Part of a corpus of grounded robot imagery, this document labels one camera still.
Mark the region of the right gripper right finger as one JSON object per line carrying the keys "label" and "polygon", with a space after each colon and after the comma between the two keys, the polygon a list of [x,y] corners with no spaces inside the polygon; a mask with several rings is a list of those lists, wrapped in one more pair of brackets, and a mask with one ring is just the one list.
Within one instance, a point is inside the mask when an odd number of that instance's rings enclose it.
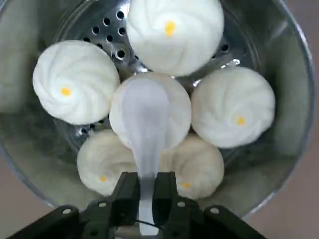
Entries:
{"label": "right gripper right finger", "polygon": [[153,219],[161,239],[263,239],[264,236],[222,205],[201,210],[177,192],[173,172],[158,173],[154,185]]}

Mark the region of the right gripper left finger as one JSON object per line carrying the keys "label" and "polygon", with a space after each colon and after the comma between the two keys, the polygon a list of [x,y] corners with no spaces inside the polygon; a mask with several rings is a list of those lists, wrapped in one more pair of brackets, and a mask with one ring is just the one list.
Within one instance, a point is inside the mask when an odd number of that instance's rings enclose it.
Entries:
{"label": "right gripper left finger", "polygon": [[124,172],[109,197],[80,211],[60,206],[10,236],[12,239],[114,239],[116,230],[137,217],[140,184],[136,172]]}

